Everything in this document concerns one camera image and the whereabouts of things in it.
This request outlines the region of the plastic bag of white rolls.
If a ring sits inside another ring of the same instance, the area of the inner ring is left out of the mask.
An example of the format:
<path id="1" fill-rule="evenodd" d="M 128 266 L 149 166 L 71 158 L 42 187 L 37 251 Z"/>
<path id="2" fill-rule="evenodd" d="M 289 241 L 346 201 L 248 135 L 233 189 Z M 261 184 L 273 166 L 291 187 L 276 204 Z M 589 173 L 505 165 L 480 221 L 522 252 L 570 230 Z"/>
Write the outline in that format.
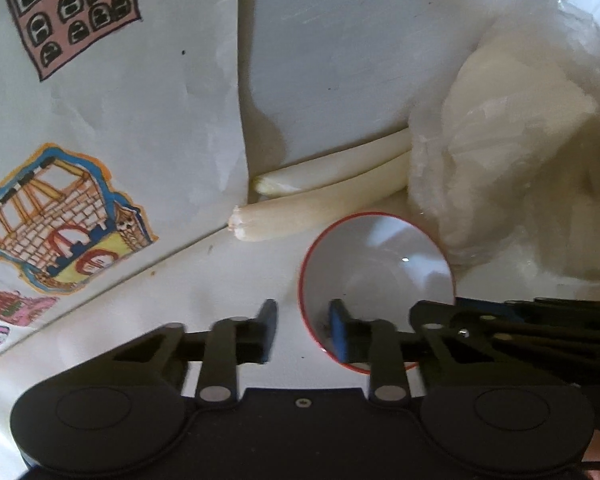
<path id="1" fill-rule="evenodd" d="M 600 282 L 600 26 L 566 6 L 506 14 L 422 90 L 410 199 L 457 266 L 513 244 Z"/>

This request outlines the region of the white bowl red rim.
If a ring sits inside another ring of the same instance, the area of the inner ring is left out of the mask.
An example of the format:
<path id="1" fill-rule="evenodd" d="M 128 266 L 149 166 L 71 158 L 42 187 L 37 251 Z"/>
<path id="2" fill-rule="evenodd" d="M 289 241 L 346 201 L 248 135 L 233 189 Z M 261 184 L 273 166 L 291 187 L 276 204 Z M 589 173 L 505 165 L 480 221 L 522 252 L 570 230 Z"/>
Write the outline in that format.
<path id="1" fill-rule="evenodd" d="M 394 214 L 362 212 L 335 222 L 314 240 L 300 268 L 298 304 L 312 338 L 336 360 L 332 300 L 342 300 L 354 318 L 381 318 L 409 332 L 415 304 L 454 304 L 455 292 L 448 260 L 427 233 Z"/>

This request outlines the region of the white candle rear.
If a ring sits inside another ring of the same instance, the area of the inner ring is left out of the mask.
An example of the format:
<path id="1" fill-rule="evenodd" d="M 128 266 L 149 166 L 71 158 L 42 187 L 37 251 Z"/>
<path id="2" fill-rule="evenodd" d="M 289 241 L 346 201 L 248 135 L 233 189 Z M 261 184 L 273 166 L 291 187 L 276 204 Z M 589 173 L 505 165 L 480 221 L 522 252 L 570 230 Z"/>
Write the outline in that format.
<path id="1" fill-rule="evenodd" d="M 411 148 L 412 136 L 410 130 L 405 128 L 354 148 L 260 174 L 253 178 L 252 188 L 267 198 L 324 188 L 373 170 Z"/>

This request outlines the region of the paper sheet with house drawings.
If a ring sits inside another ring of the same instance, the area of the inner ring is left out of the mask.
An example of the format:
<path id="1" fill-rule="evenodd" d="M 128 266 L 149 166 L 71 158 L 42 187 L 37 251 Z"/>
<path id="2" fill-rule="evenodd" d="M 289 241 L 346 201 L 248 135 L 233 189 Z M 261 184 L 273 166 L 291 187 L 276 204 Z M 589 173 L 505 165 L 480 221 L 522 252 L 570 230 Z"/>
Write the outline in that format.
<path id="1" fill-rule="evenodd" d="M 247 193 L 238 0 L 0 0 L 0 356 Z"/>

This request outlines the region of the white candle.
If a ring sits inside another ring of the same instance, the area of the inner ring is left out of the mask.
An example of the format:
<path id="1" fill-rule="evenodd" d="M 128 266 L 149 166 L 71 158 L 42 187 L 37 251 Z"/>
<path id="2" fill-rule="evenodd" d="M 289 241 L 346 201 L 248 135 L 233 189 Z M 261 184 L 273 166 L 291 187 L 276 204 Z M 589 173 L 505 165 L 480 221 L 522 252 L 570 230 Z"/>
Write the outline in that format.
<path id="1" fill-rule="evenodd" d="M 407 188 L 412 153 L 356 177 L 265 202 L 236 207 L 227 229 L 242 242 L 264 242 L 334 222 Z"/>
<path id="2" fill-rule="evenodd" d="M 410 130 L 405 128 L 354 148 L 260 174 L 253 178 L 252 188 L 267 198 L 324 188 L 373 170 L 411 148 L 412 136 Z"/>

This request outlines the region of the white candle front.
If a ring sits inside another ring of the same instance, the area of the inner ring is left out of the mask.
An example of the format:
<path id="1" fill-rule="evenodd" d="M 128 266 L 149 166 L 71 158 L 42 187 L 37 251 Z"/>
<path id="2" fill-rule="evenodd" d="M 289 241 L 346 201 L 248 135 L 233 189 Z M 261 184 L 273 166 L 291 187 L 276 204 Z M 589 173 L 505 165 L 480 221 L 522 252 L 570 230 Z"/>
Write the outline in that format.
<path id="1" fill-rule="evenodd" d="M 264 242 L 334 222 L 407 188 L 412 153 L 356 177 L 265 202 L 236 207 L 227 229 L 242 242 Z"/>

